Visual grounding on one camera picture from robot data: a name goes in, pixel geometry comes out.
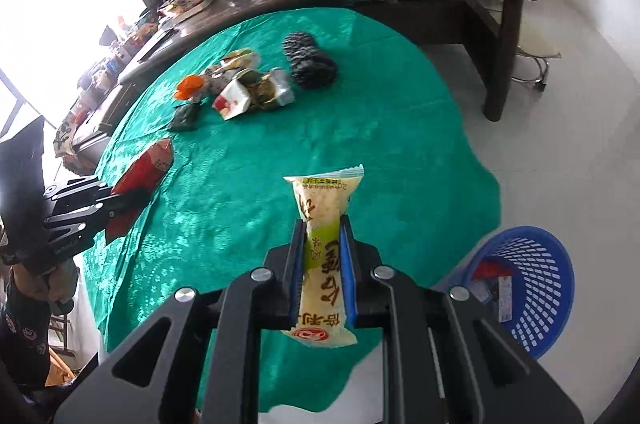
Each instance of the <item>red snack bag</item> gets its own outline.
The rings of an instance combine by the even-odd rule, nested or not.
[[[119,195],[136,189],[145,189],[151,194],[173,164],[174,147],[171,139],[161,139],[136,157],[111,189],[111,194]],[[143,208],[135,208],[110,220],[104,231],[106,243],[125,236],[142,211]]]

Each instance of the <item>patterned sleeve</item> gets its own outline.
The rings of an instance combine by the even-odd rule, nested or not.
[[[11,272],[0,309],[0,359],[23,393],[44,388],[50,359],[49,305],[23,295]]]

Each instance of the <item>round table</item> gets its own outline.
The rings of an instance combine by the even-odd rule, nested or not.
[[[288,68],[281,42],[296,31],[312,33],[337,62],[333,86],[297,89],[289,106],[229,121],[206,103],[195,131],[168,134],[179,104],[172,94],[184,76],[244,47],[261,54],[262,70]],[[277,12],[213,36],[149,86],[97,174],[115,183],[137,154],[166,136],[175,161],[148,208],[125,238],[105,246],[102,236],[84,255],[108,350],[177,288],[223,288],[286,244],[298,211],[283,176],[363,164],[348,211],[354,235],[423,286],[500,220],[497,182],[470,150],[434,67],[407,39],[351,10]],[[356,335],[354,346],[320,349],[263,332],[260,411],[279,404],[326,409],[381,337],[377,329]]]

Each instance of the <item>silver screw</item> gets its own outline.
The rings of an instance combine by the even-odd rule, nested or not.
[[[373,270],[373,276],[378,279],[392,279],[396,275],[396,271],[388,265],[379,265]]]
[[[466,301],[469,299],[469,291],[460,285],[456,285],[449,291],[449,296],[455,301]]]
[[[271,276],[273,276],[273,272],[264,267],[258,267],[251,272],[251,279],[259,282],[269,281]]]
[[[186,303],[196,297],[196,291],[191,287],[182,287],[175,292],[175,298],[180,303]]]

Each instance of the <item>person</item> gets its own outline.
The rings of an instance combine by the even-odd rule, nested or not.
[[[49,301],[66,302],[76,292],[78,268],[72,260],[49,274],[49,287],[21,264],[8,274],[6,301],[0,308],[0,360],[21,392],[44,388],[50,359]]]

